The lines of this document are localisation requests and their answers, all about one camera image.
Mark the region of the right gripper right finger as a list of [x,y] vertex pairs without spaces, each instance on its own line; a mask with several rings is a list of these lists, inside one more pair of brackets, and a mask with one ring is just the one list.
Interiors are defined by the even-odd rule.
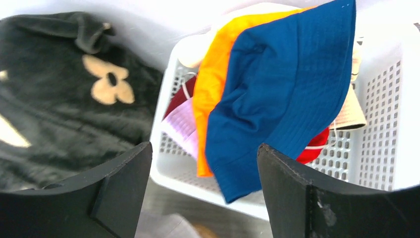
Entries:
[[420,188],[383,191],[330,177],[267,144],[257,156],[275,238],[417,238]]

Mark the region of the grey bucket hat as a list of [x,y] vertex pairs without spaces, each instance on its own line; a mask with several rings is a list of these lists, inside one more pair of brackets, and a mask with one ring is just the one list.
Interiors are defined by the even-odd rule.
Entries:
[[200,238],[195,228],[181,215],[141,212],[135,238]]

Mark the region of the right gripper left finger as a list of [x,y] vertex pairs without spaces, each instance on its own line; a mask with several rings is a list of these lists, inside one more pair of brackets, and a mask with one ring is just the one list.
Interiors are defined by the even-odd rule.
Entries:
[[0,194],[3,238],[132,238],[152,163],[143,142],[99,166],[42,189]]

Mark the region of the orange bucket hat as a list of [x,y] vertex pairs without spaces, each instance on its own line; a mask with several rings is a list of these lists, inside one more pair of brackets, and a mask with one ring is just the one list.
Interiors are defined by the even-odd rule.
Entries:
[[208,119],[210,112],[221,100],[226,83],[230,52],[239,34],[248,28],[309,9],[311,8],[306,7],[284,12],[242,15],[228,21],[216,32],[199,67],[192,99],[198,135],[197,176],[213,176],[205,156]]

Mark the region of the blue bucket hat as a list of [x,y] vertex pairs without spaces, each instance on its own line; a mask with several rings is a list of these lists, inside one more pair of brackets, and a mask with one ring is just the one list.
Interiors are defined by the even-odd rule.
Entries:
[[261,144],[296,159],[337,117],[350,87],[355,23],[355,1],[334,0],[239,34],[205,148],[226,203],[261,190]]

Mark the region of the wooden hat stand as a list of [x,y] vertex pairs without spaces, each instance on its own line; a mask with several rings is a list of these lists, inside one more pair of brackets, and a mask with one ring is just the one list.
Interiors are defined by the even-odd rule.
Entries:
[[216,233],[203,225],[194,224],[193,227],[201,238],[218,238]]

